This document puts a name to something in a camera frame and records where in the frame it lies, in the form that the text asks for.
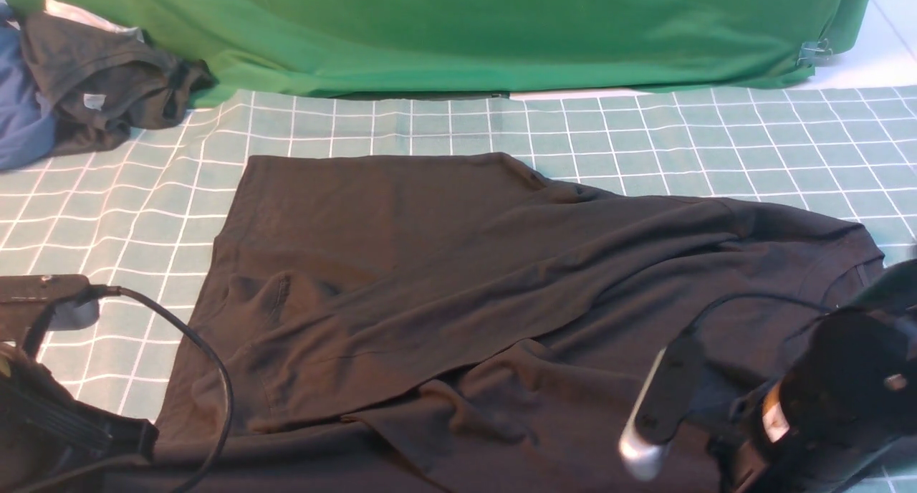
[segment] black cable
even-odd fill
[[[229,429],[232,426],[233,404],[235,403],[232,392],[232,384],[229,382],[229,372],[226,371],[226,366],[223,365],[223,361],[220,360],[219,356],[216,355],[216,352],[213,351],[210,345],[204,342],[204,340],[201,339],[201,337],[197,335],[194,330],[191,330],[190,327],[175,317],[175,315],[165,307],[151,300],[149,297],[146,297],[141,293],[138,293],[137,291],[131,290],[127,287],[103,287],[102,291],[104,291],[101,294],[103,297],[129,297],[132,300],[142,304],[143,306],[150,308],[150,310],[153,310],[161,317],[164,317],[165,320],[173,324],[174,327],[177,327],[177,329],[180,330],[184,336],[190,339],[195,346],[200,348],[204,355],[207,355],[207,357],[213,361],[216,369],[220,372],[220,379],[222,379],[223,382],[223,396],[226,402],[226,420],[223,422],[223,430],[220,431],[220,437],[216,440],[216,444],[213,445],[213,450],[210,450],[210,454],[207,455],[206,460],[203,461],[203,464],[201,464],[201,467],[197,470],[197,473],[195,473],[190,479],[186,480],[186,482],[181,484],[179,487],[176,487],[176,489],[173,490],[173,493],[184,493],[186,491],[190,491],[193,487],[197,486],[197,484],[200,483],[208,473],[210,473],[210,470],[213,468],[216,460],[219,459],[220,454],[223,453],[223,447],[226,446],[226,439],[229,437]]]
[[[783,301],[785,303],[792,303],[794,305],[799,305],[800,307],[812,308],[812,310],[818,310],[822,314],[827,314],[831,312],[831,308],[823,307],[812,301],[800,300],[798,297],[784,296],[783,294],[769,293],[769,292],[739,292],[734,294],[727,294],[726,296],[720,297],[719,300],[711,301],[708,303],[704,310],[701,310],[701,313],[698,313],[697,316],[682,329],[681,333],[683,335],[690,335],[697,332],[698,328],[701,326],[702,321],[705,317],[709,316],[711,312],[717,310],[717,308],[723,307],[724,304],[732,300],[740,300],[741,298],[760,298],[761,300],[777,300]]]

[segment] green backdrop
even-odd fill
[[[849,49],[868,0],[63,0],[205,59],[220,88],[515,92],[777,87],[803,43]],[[42,0],[9,0],[23,12]]]

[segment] cutting mat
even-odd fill
[[[504,151],[548,177],[625,195],[730,196],[864,223],[903,260],[917,232],[917,87],[466,101],[239,92],[111,153],[0,176],[0,274],[88,274],[187,320],[253,154],[326,158]],[[42,361],[82,401],[156,418],[180,335],[127,300]],[[917,491],[917,466],[855,493]]]

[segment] t-shirt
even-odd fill
[[[736,292],[834,307],[881,273],[864,226],[726,198],[620,196],[511,156],[255,156],[190,321],[224,359],[236,418],[200,491],[716,490],[684,427],[659,478],[618,438],[656,353]],[[775,373],[815,316],[737,300],[708,355]],[[181,343],[156,466],[176,486],[223,420],[219,376]]]

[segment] clothing tag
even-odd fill
[[[102,106],[105,104],[105,98],[107,98],[107,95],[83,94],[82,105],[89,109],[102,111]]]

